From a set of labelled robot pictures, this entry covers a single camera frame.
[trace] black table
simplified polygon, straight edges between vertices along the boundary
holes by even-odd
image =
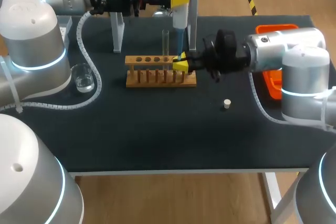
[[[109,19],[91,18],[83,41],[103,80],[103,90],[89,106],[73,111],[24,108],[13,115],[44,141],[69,172],[139,170],[289,169],[307,168],[334,143],[335,136],[318,129],[270,122],[253,98],[248,74],[233,73],[215,83],[197,72],[196,88],[127,89],[125,55],[160,55],[161,31],[171,30],[170,53],[176,54],[171,18],[125,19],[122,53],[113,53]],[[69,61],[84,62],[76,43],[74,18]],[[308,16],[199,17],[197,48],[218,28],[234,30],[238,41],[257,25],[294,23],[312,27]],[[330,83],[336,83],[332,68]],[[263,105],[280,118],[255,76]],[[76,104],[73,84],[38,102]],[[224,99],[232,101],[226,112]]]

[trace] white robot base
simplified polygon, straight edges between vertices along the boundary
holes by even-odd
[[[81,224],[81,191],[38,136],[2,114],[0,132],[0,223]]]

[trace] glass test tube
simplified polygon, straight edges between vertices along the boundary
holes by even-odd
[[[162,56],[169,56],[169,30],[162,30]],[[163,66],[163,70],[168,70],[168,66]]]

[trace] wooden test tube rack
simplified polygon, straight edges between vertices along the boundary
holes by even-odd
[[[172,66],[175,56],[126,56],[127,71],[126,87],[128,88],[178,88],[195,87],[196,72],[174,70],[135,70],[134,66]]]

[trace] wooden floor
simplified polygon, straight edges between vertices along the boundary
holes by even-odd
[[[259,15],[310,15],[336,60],[335,0],[254,0]],[[151,15],[155,8],[143,13]],[[247,16],[247,0],[199,0],[200,16]],[[278,173],[283,195],[296,177]],[[82,177],[85,224],[269,223],[257,174]],[[292,216],[287,224],[297,223]]]

